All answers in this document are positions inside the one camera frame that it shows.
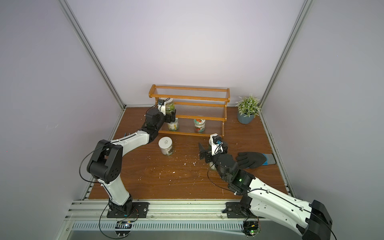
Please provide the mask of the watermelon tin can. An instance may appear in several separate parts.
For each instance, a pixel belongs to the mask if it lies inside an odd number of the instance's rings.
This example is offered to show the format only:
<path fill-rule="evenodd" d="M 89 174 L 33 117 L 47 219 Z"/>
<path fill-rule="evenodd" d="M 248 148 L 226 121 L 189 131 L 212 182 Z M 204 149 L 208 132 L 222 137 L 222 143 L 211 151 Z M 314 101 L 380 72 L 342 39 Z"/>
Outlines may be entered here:
<path fill-rule="evenodd" d="M 211 170 L 216 169 L 215 164 L 214 164 L 214 156 L 215 156 L 216 147 L 217 147 L 217 145 L 211 144 L 211 148 L 210 148 L 209 152 L 207 153 L 207 158 L 208 158 L 209 166 L 210 166 Z"/>

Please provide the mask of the sunflower seed jar yellow label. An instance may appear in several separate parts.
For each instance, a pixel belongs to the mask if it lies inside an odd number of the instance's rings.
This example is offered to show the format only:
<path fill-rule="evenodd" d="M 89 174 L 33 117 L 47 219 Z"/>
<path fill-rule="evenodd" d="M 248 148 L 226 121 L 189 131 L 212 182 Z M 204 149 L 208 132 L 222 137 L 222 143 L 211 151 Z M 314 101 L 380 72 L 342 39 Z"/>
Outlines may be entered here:
<path fill-rule="evenodd" d="M 167 123 L 169 131 L 177 131 L 179 129 L 179 120 L 175 118 L 174 122 Z"/>

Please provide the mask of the green label jar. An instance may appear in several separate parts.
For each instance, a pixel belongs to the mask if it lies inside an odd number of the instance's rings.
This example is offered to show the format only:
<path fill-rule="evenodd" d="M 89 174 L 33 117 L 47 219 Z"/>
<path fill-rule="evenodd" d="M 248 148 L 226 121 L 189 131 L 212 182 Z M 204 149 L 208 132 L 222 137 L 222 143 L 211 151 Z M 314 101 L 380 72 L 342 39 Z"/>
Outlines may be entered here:
<path fill-rule="evenodd" d="M 170 114 L 173 110 L 175 110 L 175 104 L 174 104 L 173 98 L 166 98 L 165 110 L 166 110 L 166 114 Z"/>

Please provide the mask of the red label tomato seed jar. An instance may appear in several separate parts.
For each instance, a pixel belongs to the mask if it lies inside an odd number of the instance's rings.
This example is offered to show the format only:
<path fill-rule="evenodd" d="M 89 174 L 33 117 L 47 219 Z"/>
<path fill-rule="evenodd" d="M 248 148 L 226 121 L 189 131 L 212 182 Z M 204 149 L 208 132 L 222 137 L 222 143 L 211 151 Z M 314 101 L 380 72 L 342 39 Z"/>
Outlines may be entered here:
<path fill-rule="evenodd" d="M 195 131 L 197 133 L 202 133 L 206 128 L 206 120 L 205 119 L 194 119 Z"/>

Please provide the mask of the tall white tin can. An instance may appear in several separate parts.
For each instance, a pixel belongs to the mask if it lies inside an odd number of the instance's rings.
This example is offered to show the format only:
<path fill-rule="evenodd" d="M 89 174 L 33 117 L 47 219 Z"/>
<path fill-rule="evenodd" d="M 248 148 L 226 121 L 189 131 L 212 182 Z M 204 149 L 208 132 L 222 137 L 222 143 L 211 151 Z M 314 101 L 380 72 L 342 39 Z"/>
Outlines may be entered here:
<path fill-rule="evenodd" d="M 159 142 L 159 147 L 163 155 L 170 156 L 174 152 L 173 141 L 170 137 L 162 137 Z"/>

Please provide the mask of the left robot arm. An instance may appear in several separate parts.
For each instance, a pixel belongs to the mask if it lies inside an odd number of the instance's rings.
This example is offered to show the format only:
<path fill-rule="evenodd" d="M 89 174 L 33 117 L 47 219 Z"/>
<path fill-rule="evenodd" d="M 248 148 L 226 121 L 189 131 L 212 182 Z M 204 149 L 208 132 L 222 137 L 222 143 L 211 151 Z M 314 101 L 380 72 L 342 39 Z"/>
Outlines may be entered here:
<path fill-rule="evenodd" d="M 161 107 L 146 112 L 143 126 L 135 133 L 113 141 L 101 140 L 87 165 L 87 172 L 102 184 L 109 195 L 108 206 L 124 216 L 133 211 L 133 199 L 121 180 L 123 156 L 132 150 L 153 142 L 164 123 L 176 119 L 176 111 L 166 112 Z"/>

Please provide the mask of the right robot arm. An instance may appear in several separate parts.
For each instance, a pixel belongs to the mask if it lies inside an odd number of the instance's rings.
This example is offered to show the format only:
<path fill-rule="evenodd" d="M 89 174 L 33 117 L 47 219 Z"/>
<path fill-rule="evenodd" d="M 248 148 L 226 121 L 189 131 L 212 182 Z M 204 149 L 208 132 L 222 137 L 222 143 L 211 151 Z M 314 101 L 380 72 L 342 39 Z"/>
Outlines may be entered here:
<path fill-rule="evenodd" d="M 335 236 L 332 218 L 324 204 L 296 199 L 267 185 L 240 169 L 225 147 L 225 144 L 211 145 L 208 150 L 199 144 L 199 158 L 215 168 L 228 183 L 229 191 L 242 196 L 238 209 L 247 219 L 243 224 L 246 235 L 255 233 L 250 219 L 261 217 L 294 231 L 303 240 L 329 240 Z"/>

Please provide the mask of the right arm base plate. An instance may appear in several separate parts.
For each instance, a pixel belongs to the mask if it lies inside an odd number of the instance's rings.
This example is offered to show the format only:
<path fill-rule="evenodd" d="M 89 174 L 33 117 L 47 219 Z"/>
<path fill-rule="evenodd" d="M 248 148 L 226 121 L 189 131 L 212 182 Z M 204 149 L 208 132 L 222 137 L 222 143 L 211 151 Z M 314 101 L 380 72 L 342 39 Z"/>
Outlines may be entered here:
<path fill-rule="evenodd" d="M 253 216 L 250 210 L 242 206 L 239 202 L 226 202 L 226 207 L 222 210 L 222 213 L 229 219 L 247 219 Z"/>

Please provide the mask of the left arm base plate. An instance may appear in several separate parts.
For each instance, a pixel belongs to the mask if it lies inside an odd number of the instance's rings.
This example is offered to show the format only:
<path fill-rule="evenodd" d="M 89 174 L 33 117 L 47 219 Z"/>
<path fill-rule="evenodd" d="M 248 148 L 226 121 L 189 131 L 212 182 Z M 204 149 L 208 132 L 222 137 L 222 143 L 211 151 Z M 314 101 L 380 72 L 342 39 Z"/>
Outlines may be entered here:
<path fill-rule="evenodd" d="M 107 218 L 146 218 L 149 205 L 148 202 L 126 202 L 119 206 L 109 202 Z"/>

